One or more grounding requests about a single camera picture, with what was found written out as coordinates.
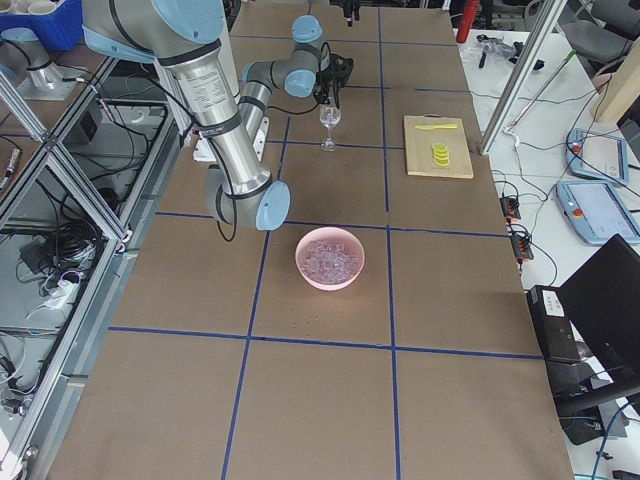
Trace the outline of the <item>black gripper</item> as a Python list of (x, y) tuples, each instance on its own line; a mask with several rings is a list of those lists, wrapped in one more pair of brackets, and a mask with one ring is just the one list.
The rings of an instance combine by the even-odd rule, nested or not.
[(319, 71), (313, 89), (313, 97), (319, 98), (320, 105), (327, 105), (328, 98), (332, 96), (333, 73), (329, 69)]
[(344, 9), (344, 17), (348, 26), (353, 25), (353, 18), (355, 21), (360, 20), (360, 4), (359, 0), (338, 0), (337, 4)]

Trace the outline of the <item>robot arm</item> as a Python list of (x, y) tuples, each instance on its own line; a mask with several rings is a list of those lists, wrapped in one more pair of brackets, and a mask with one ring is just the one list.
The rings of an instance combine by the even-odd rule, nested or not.
[(261, 164), (254, 140), (273, 91), (306, 98), (328, 69), (319, 21), (298, 17), (290, 57), (247, 66), (244, 89), (235, 96), (219, 61), (226, 27), (221, 2), (85, 1), (82, 14), (89, 48), (132, 62), (156, 62), (177, 80), (186, 110), (216, 160), (205, 181), (214, 219), (261, 231), (279, 228), (289, 212), (290, 191)]

